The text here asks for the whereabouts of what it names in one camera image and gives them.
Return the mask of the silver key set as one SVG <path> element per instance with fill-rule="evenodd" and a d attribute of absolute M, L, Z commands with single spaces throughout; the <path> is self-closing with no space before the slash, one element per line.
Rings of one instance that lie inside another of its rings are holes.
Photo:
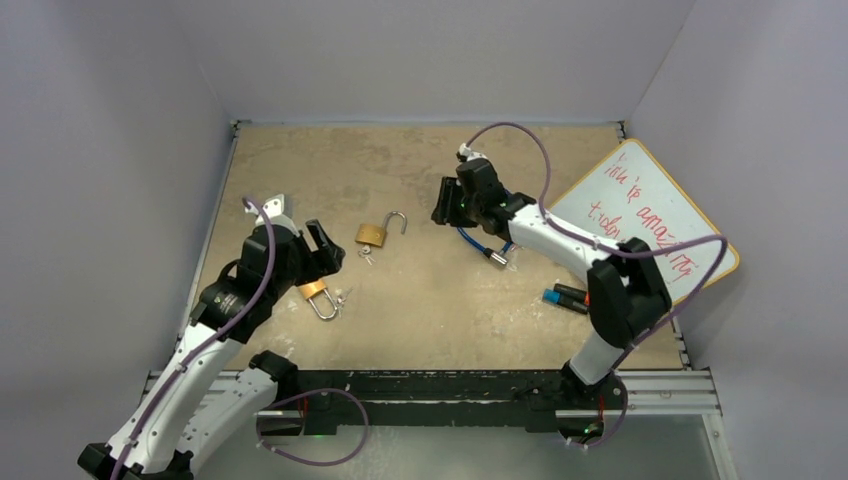
<path fill-rule="evenodd" d="M 362 245 L 360 247 L 360 249 L 358 250 L 358 256 L 360 258 L 362 258 L 363 260 L 365 260 L 368 265 L 373 265 L 375 263 L 375 260 L 372 256 L 372 246 L 371 245 L 368 245 L 368 244 Z"/>

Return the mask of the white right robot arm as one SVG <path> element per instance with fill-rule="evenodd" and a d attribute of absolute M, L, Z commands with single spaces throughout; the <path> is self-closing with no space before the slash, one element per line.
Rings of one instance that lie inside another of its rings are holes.
<path fill-rule="evenodd" d="M 565 363 L 561 381 L 563 397 L 573 406 L 596 399 L 636 337 L 671 310 L 665 281 L 644 241 L 594 240 L 581 229 L 574 238 L 566 236 L 535 199 L 508 192 L 487 159 L 463 162 L 455 176 L 442 178 L 431 219 L 438 225 L 481 227 L 565 267 L 585 284 L 591 332 Z"/>

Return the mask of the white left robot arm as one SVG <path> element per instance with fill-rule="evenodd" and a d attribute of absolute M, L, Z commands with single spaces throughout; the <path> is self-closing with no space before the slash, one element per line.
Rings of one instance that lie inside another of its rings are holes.
<path fill-rule="evenodd" d="M 345 250 L 310 219 L 259 219 L 238 258 L 225 264 L 195 304 L 161 377 L 127 422 L 77 459 L 94 479 L 193 479 L 234 429 L 264 407 L 284 409 L 306 394 L 299 368 L 269 350 L 254 355 L 234 389 L 202 402 L 226 365 L 270 319 L 293 287 L 338 273 Z"/>

